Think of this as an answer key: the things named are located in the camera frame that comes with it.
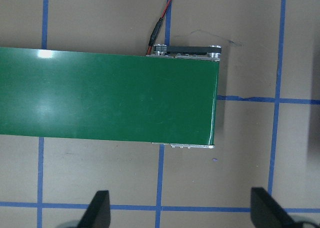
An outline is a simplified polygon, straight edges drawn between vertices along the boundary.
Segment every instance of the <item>thin wire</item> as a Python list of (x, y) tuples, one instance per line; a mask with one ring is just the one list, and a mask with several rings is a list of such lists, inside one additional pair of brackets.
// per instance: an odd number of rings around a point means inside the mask
[(162, 12), (161, 18), (165, 17), (165, 15), (166, 15), (166, 13), (167, 13), (167, 10), (168, 10), (168, 8), (169, 8), (169, 6), (170, 6), (170, 4), (171, 4), (171, 1), (172, 1), (172, 0), (168, 0), (168, 2), (166, 3), (166, 6), (165, 6), (165, 8), (164, 8), (164, 10), (163, 10), (163, 12)]
[[(161, 15), (161, 18), (162, 18), (162, 19), (165, 17), (165, 15), (166, 15), (166, 13), (167, 13), (167, 10), (168, 10), (171, 2), (172, 2), (172, 0), (168, 0), (168, 1), (167, 1), (166, 5), (165, 5), (165, 7), (164, 7), (164, 10), (163, 10), (163, 12), (162, 12), (162, 15)], [(152, 51), (152, 46), (149, 46), (149, 47), (148, 47), (148, 50), (147, 50), (147, 52), (146, 52), (146, 55), (150, 55), (150, 54), (151, 54), (151, 51)]]

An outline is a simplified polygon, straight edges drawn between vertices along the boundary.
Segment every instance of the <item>blue tape grid line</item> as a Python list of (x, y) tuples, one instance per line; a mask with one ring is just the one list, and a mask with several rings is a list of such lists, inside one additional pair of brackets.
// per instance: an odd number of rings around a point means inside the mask
[[(275, 103), (276, 99), (273, 97), (241, 97), (236, 95), (217, 95), (219, 101), (235, 101), (235, 102), (267, 102)], [(279, 103), (287, 104), (303, 104), (303, 105), (320, 105), (319, 99), (295, 99), (295, 98), (278, 98)]]
[(49, 0), (43, 0), (41, 49), (47, 49)]
[(36, 227), (42, 228), (42, 204), (43, 204), (43, 183), (44, 183), (44, 143), (45, 139), (39, 137), (38, 145), (38, 190), (37, 190), (37, 211)]
[(164, 160), (165, 160), (165, 145), (160, 144), (159, 161), (158, 161), (158, 177), (157, 177), (157, 187), (156, 187), (155, 222), (154, 222), (155, 228), (160, 228), (161, 211), (163, 209), (163, 207), (161, 206), (161, 199), (162, 199), (162, 182), (163, 182), (163, 176), (164, 176)]
[(166, 14), (165, 14), (164, 44), (167, 46), (170, 46), (171, 7), (172, 7), (172, 3), (169, 5), (168, 10), (166, 11)]
[(277, 65), (276, 83), (275, 83), (274, 114), (273, 114), (270, 166), (269, 166), (269, 177), (268, 177), (268, 192), (270, 195), (272, 194), (272, 188), (274, 183), (274, 171), (275, 171), (275, 160), (276, 160), (282, 61), (283, 61), (283, 54), (284, 54), (285, 20), (286, 20), (286, 0), (281, 0), (279, 44), (278, 44), (278, 65)]
[[(81, 209), (88, 208), (88, 204), (67, 204), (67, 203), (28, 203), (28, 202), (0, 202), (0, 207), (19, 208), (49, 208), (49, 209)], [(111, 210), (121, 211), (156, 211), (159, 207), (155, 205), (127, 205), (112, 204)], [(288, 213), (320, 213), (320, 208), (285, 208)], [(249, 213), (249, 207), (202, 207), (202, 206), (161, 206), (161, 211), (167, 212), (230, 212)]]

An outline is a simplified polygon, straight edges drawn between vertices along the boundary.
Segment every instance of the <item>red wire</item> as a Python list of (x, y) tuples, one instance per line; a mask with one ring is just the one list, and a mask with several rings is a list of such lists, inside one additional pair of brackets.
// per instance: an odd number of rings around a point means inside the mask
[(149, 46), (147, 52), (146, 52), (146, 55), (150, 55), (151, 54), (151, 50), (152, 50), (152, 46)]
[(172, 0), (168, 0), (168, 2), (166, 3), (166, 6), (162, 12), (162, 15), (161, 15), (161, 18), (165, 17), (166, 13), (167, 13), (167, 10), (168, 10), (168, 7), (170, 6), (170, 3), (171, 3)]
[[(165, 15), (166, 15), (166, 13), (167, 13), (167, 10), (168, 10), (168, 8), (169, 8), (169, 6), (170, 6), (170, 4), (171, 4), (171, 1), (172, 1), (172, 0), (168, 0), (168, 2), (166, 3), (166, 5), (165, 5), (165, 7), (164, 7), (164, 10), (163, 10), (163, 12), (162, 12), (162, 15), (161, 15), (161, 18), (162, 18), (162, 19), (165, 17)], [(152, 50), (152, 46), (149, 46), (146, 54), (147, 54), (147, 55), (150, 55), (150, 54), (151, 54), (151, 50)]]

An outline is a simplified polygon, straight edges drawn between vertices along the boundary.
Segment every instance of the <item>blue tape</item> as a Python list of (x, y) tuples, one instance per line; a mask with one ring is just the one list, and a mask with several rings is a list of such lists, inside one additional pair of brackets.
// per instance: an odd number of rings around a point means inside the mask
[(28, 202), (0, 202), (0, 207), (25, 207), (25, 208), (37, 208), (37, 203), (28, 203)]
[(240, 96), (236, 95), (217, 95), (217, 100), (220, 101), (238, 101), (238, 102), (270, 102), (274, 103), (275, 98), (272, 97), (248, 97), (248, 98), (242, 98)]
[(172, 6), (172, 3), (169, 5), (165, 14), (164, 44), (167, 46), (170, 46), (171, 6)]
[(318, 99), (291, 99), (291, 98), (280, 98), (280, 103), (320, 105), (320, 100), (318, 100)]
[(320, 208), (286, 208), (288, 213), (320, 213)]
[(162, 181), (164, 174), (164, 160), (165, 160), (165, 145), (160, 144), (159, 147), (159, 161), (158, 161), (158, 179), (157, 179), (157, 188), (156, 188), (156, 205), (155, 205), (155, 222), (154, 227), (160, 228), (161, 220), (161, 199), (162, 199)]
[(276, 83), (275, 83), (273, 128), (272, 128), (270, 166), (269, 166), (269, 177), (268, 177), (268, 192), (270, 195), (272, 194), (272, 188), (274, 183), (274, 171), (275, 171), (275, 160), (276, 160), (282, 61), (283, 61), (283, 54), (284, 54), (285, 20), (286, 20), (286, 0), (281, 0), (279, 43), (278, 43), (278, 65), (277, 65)]
[(47, 49), (49, 0), (43, 0), (41, 49)]
[(199, 206), (163, 206), (170, 212), (250, 212), (246, 207), (199, 207)]
[(128, 210), (128, 211), (156, 211), (154, 205), (128, 205), (128, 204), (112, 204), (111, 210)]
[(66, 204), (66, 203), (42, 203), (39, 204), (41, 208), (55, 208), (55, 209), (87, 209), (88, 204)]
[(39, 137), (38, 144), (38, 184), (37, 184), (37, 213), (36, 227), (42, 228), (42, 201), (43, 201), (43, 182), (44, 182), (44, 143), (45, 139)]

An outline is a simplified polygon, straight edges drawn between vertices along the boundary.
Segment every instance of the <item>beige floor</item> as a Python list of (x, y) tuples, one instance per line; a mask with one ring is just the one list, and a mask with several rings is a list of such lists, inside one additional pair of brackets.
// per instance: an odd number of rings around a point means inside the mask
[[(320, 100), (320, 0), (285, 1), (280, 98)], [(219, 95), (274, 98), (281, 2), (174, 0), (170, 43), (222, 46)], [(164, 5), (49, 0), (47, 48), (144, 55)], [(0, 46), (40, 49), (42, 18), (43, 0), (0, 0)], [(219, 100), (215, 149), (164, 148), (161, 205), (194, 211), (162, 211), (161, 228), (253, 227), (248, 212), (231, 211), (249, 207), (252, 186), (268, 188), (274, 108), (273, 102)], [(319, 101), (281, 103), (277, 124), (272, 195), (297, 209), (291, 214), (320, 223)], [(38, 137), (0, 135), (2, 228), (37, 227), (38, 144)], [(110, 191), (112, 205), (142, 206), (113, 209), (112, 228), (155, 227), (156, 212), (146, 206), (157, 205), (159, 151), (143, 142), (45, 138), (42, 202), (49, 205), (42, 209), (42, 227), (74, 226), (83, 208), (50, 204), (88, 204), (102, 189)]]

